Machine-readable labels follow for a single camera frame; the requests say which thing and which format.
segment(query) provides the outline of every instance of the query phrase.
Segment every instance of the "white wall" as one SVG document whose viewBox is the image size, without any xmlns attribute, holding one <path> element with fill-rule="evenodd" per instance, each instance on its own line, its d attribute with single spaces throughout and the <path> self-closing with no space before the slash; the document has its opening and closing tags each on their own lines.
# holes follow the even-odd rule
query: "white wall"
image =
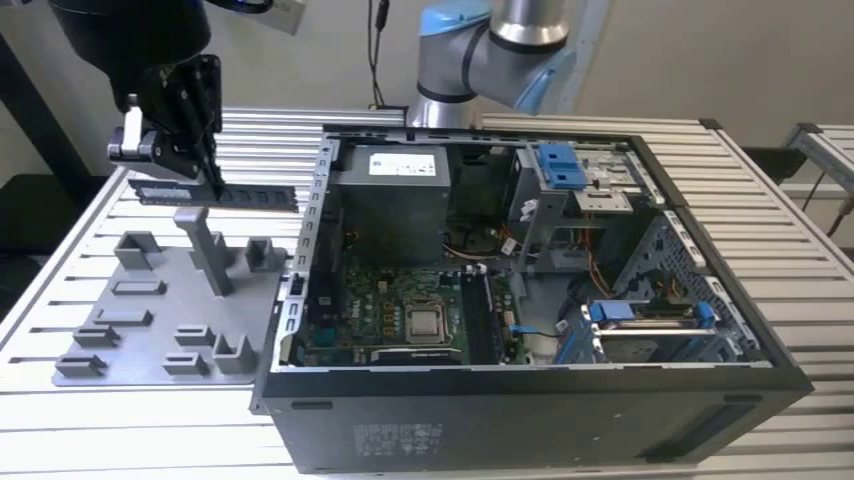
<svg viewBox="0 0 854 480">
<path fill-rule="evenodd" d="M 718 119 L 742 145 L 854 123 L 851 0 L 614 0 L 578 113 Z"/>
<path fill-rule="evenodd" d="M 415 94 L 419 14 L 434 2 L 406 0 L 391 5 L 379 81 L 392 105 L 408 104 Z M 367 1 L 306 3 L 296 36 L 207 5 L 214 33 L 207 51 L 223 60 L 226 105 L 364 108 L 371 103 Z M 572 14 L 579 0 L 570 3 Z M 105 172 L 104 143 L 120 123 L 109 83 L 75 55 L 47 0 L 0 9 L 0 32 L 89 168 Z M 484 102 L 484 110 L 503 111 L 490 102 Z"/>
<path fill-rule="evenodd" d="M 570 2 L 572 14 L 579 2 Z M 428 3 L 392 2 L 380 62 L 392 104 L 414 94 L 419 11 Z M 307 0 L 296 37 L 208 7 L 208 50 L 223 58 L 224 103 L 364 107 L 366 4 Z M 612 4 L 576 113 L 714 117 L 737 140 L 754 145 L 779 144 L 798 121 L 854 123 L 854 1 Z M 120 122 L 105 77 L 73 54 L 45 0 L 0 10 L 0 31 L 81 156 L 105 171 L 104 142 Z M 498 109 L 486 104 L 486 110 Z"/>
</svg>

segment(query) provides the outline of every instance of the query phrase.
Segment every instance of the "slotted aluminum surface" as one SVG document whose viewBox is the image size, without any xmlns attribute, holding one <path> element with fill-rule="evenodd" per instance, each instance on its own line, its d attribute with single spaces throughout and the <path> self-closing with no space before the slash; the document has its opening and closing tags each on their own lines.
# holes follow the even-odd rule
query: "slotted aluminum surface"
<svg viewBox="0 0 854 480">
<path fill-rule="evenodd" d="M 799 149 L 842 188 L 854 194 L 854 126 L 801 124 L 786 145 Z"/>
<path fill-rule="evenodd" d="M 396 125 L 402 117 L 395 112 L 227 110 L 219 136 L 226 178 L 294 184 L 304 200 L 320 126 L 332 122 Z M 679 120 L 488 115 L 484 124 L 645 137 L 817 391 L 695 468 L 434 472 L 407 478 L 853 478 L 854 267 L 726 134 Z M 187 244 L 172 224 L 173 209 L 140 206 L 123 175 L 111 177 L 0 324 L 0 472 L 29 472 L 21 478 L 57 472 L 49 477 L 57 479 L 298 477 L 272 422 L 247 410 L 246 387 L 65 389 L 51 384 L 71 329 L 83 323 L 116 265 L 111 252 L 119 235 L 151 230 L 161 244 Z M 209 219 L 230 244 L 266 235 L 290 251 L 299 223 L 300 214 L 238 210 L 215 210 Z"/>
</svg>

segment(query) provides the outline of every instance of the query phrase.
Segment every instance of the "cable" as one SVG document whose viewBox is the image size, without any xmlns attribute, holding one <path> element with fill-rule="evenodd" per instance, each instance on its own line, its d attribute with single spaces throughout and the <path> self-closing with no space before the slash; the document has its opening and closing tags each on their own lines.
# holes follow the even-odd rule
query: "cable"
<svg viewBox="0 0 854 480">
<path fill-rule="evenodd" d="M 500 232 L 502 234 L 511 239 L 514 242 L 520 243 L 519 240 L 516 240 L 515 238 L 512 238 L 512 232 L 510 231 L 510 228 L 507 228 L 507 224 L 504 222 L 502 222 L 502 228 L 500 228 Z"/>
<path fill-rule="evenodd" d="M 587 244 L 587 269 L 590 270 L 590 279 L 592 280 L 594 285 L 604 295 L 604 298 L 611 298 L 612 295 L 608 293 L 611 287 L 608 283 L 604 281 L 602 277 L 602 272 L 599 271 L 599 266 L 596 265 L 596 259 L 592 255 L 592 242 L 590 240 L 590 229 L 584 230 L 584 242 Z"/>
<path fill-rule="evenodd" d="M 371 22 L 374 20 L 374 0 L 368 0 L 368 70 L 371 72 L 371 91 L 374 93 L 374 105 L 379 105 L 379 97 L 376 96 L 376 84 L 374 79 L 376 78 L 376 69 L 374 67 L 374 27 Z"/>
<path fill-rule="evenodd" d="M 262 0 L 260 2 L 250 2 L 246 0 L 208 0 L 208 2 L 226 10 L 250 15 L 267 13 L 272 8 L 272 0 Z"/>
<path fill-rule="evenodd" d="M 845 213 L 839 213 L 839 215 L 837 215 L 837 219 L 833 221 L 833 225 L 830 225 L 830 230 L 827 230 L 827 237 L 833 237 L 833 234 L 837 233 L 837 229 L 842 224 L 843 218 L 845 218 Z"/>
<path fill-rule="evenodd" d="M 813 195 L 815 195 L 815 190 L 818 190 L 818 186 L 822 183 L 822 180 L 825 179 L 825 172 L 822 172 L 822 174 L 818 176 L 818 179 L 815 180 L 815 184 L 813 185 L 813 190 L 810 190 L 810 194 L 806 196 L 806 200 L 803 201 L 803 206 L 801 207 L 801 211 L 806 212 L 806 207 L 810 205 L 810 200 L 813 200 Z"/>
<path fill-rule="evenodd" d="M 560 365 L 563 364 L 563 362 L 566 362 L 566 356 L 570 353 L 570 349 L 572 348 L 572 343 L 575 342 L 575 332 L 570 333 L 570 336 L 566 339 L 566 342 L 563 343 L 563 346 L 560 347 L 560 351 L 558 352 L 558 357 L 554 360 L 554 364 Z"/>
<path fill-rule="evenodd" d="M 679 293 L 679 290 L 677 289 L 677 277 L 673 277 L 673 280 L 670 281 L 670 291 L 673 292 L 674 296 L 677 297 L 677 299 L 682 298 L 682 293 Z"/>
<path fill-rule="evenodd" d="M 376 18 L 374 18 L 374 0 L 368 0 L 368 68 L 371 70 L 371 91 L 374 94 L 374 105 L 386 106 L 386 97 L 379 86 L 378 65 L 379 65 L 379 48 L 383 38 L 383 30 L 388 23 L 390 0 L 380 0 L 376 9 Z M 376 30 L 376 43 L 374 43 L 374 29 Z"/>
<path fill-rule="evenodd" d="M 494 258 L 498 258 L 498 256 L 495 255 L 478 255 L 478 253 L 480 252 L 459 252 L 456 250 L 454 250 L 451 247 L 447 246 L 447 244 L 442 244 L 442 247 L 444 247 L 444 249 L 451 253 L 451 255 L 464 259 L 464 260 L 491 260 Z"/>
<path fill-rule="evenodd" d="M 512 333 L 519 333 L 522 335 L 540 335 L 548 338 L 560 338 L 560 335 L 551 335 L 548 333 L 543 333 L 539 330 L 536 330 L 534 327 L 528 327 L 527 325 L 508 325 L 507 329 Z"/>
</svg>

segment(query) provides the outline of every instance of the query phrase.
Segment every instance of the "robotic arm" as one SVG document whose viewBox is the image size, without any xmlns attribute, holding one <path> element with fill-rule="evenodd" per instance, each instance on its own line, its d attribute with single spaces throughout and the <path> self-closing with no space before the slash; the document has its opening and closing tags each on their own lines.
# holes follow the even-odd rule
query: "robotic arm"
<svg viewBox="0 0 854 480">
<path fill-rule="evenodd" d="M 208 0 L 264 13 L 274 0 Z M 49 0 L 77 55 L 109 77 L 124 126 L 111 161 L 144 204 L 296 210 L 294 187 L 223 182 L 214 134 L 222 130 L 220 61 L 201 55 L 211 29 L 201 0 Z M 415 127 L 476 128 L 478 95 L 536 114 L 575 63 L 566 48 L 564 0 L 450 0 L 422 13 Z"/>
<path fill-rule="evenodd" d="M 272 0 L 212 3 L 263 13 Z M 51 8 L 77 55 L 109 77 L 124 113 L 109 160 L 160 179 L 129 180 L 140 201 L 295 210 L 292 187 L 223 182 L 220 61 L 200 54 L 211 40 L 201 0 L 51 0 Z"/>
<path fill-rule="evenodd" d="M 418 93 L 407 123 L 478 128 L 482 95 L 535 115 L 575 66 L 564 0 L 452 0 L 422 12 Z"/>
</svg>

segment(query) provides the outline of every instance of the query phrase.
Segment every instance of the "motherboard chip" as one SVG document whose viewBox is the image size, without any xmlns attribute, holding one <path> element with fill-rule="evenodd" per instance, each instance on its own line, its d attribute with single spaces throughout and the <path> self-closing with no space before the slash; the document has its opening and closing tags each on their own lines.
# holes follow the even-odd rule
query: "motherboard chip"
<svg viewBox="0 0 854 480">
<path fill-rule="evenodd" d="M 418 344 L 444 342 L 444 306 L 442 302 L 424 300 L 407 304 L 406 341 Z"/>
<path fill-rule="evenodd" d="M 435 311 L 412 312 L 410 335 L 439 335 L 439 315 Z"/>
</svg>

